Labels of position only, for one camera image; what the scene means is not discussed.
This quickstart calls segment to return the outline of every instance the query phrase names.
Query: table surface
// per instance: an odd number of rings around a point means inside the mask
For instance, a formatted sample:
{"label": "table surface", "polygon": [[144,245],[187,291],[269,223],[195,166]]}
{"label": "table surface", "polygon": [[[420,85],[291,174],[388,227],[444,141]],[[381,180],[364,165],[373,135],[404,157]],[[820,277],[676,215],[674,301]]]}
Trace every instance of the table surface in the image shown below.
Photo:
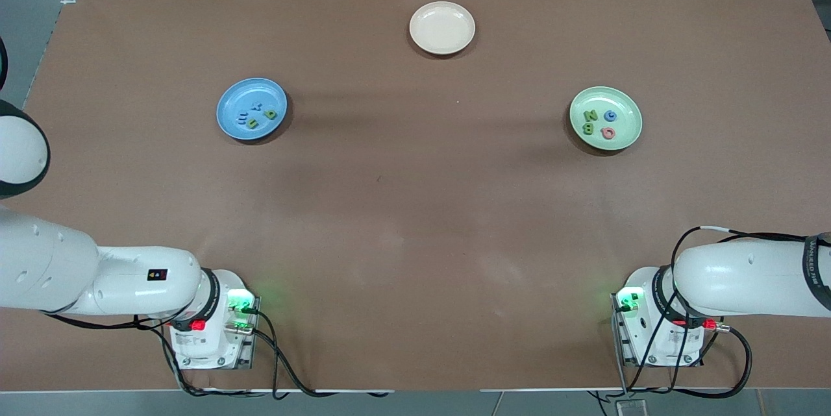
{"label": "table surface", "polygon": [[[50,174],[5,203],[237,272],[318,389],[614,387],[609,293],[684,230],[831,226],[831,46],[810,0],[451,0],[477,32],[445,59],[407,35],[428,1],[68,5],[27,105]],[[216,125],[249,77],[290,97],[258,145]],[[569,130],[594,85],[641,108],[623,152]],[[0,389],[175,386],[151,334],[0,323]],[[829,386],[831,321],[729,323],[753,345],[751,386]],[[253,371],[193,381],[268,387],[259,348]],[[722,339],[679,383],[730,386],[740,366]]]}

